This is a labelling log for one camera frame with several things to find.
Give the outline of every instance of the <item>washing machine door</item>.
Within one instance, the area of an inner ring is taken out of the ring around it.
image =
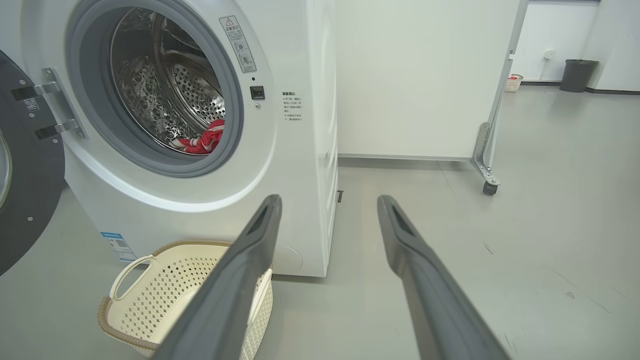
[[[49,106],[42,96],[25,98],[33,83],[2,51],[0,79],[2,275],[47,227],[65,186],[65,158]]]

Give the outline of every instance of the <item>plastic basket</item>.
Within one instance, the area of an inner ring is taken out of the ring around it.
[[[523,76],[518,74],[511,74],[511,76],[516,76],[518,79],[507,79],[507,85],[504,87],[505,92],[516,92],[520,88],[520,84],[522,83]]]
[[[98,310],[100,328],[112,338],[150,357],[169,333],[231,244],[178,241],[133,261],[120,272]],[[137,265],[149,263],[133,285],[118,297],[118,287]],[[260,347],[273,307],[271,269],[256,284],[241,360],[252,360]]]

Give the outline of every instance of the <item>door hinge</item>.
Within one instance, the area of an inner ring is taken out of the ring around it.
[[[42,69],[42,72],[44,73],[45,79],[50,82],[42,85],[25,86],[23,88],[11,90],[13,98],[16,101],[25,101],[34,97],[43,96],[44,94],[50,94],[51,97],[47,102],[52,108],[51,110],[58,110],[59,114],[64,114],[63,119],[67,119],[59,124],[36,130],[35,134],[38,139],[44,140],[70,130],[73,130],[77,137],[86,138],[84,129],[77,120],[76,112],[69,103],[67,92],[65,91],[62,83],[58,80],[58,73],[56,72],[56,69],[53,67],[47,67]]]

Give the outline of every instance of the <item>gray floor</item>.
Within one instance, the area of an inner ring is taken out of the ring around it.
[[[514,359],[638,359],[640,97],[506,94],[493,169],[342,161],[324,279],[275,277],[256,359],[416,359],[376,197],[393,195]],[[140,359],[96,324],[122,264],[73,194],[0,277],[3,359]]]

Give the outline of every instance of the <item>washing machine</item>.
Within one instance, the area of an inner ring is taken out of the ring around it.
[[[0,222],[14,260],[48,223],[63,174],[122,261],[233,241],[277,193],[274,272],[326,275],[332,0],[22,0],[0,17]]]

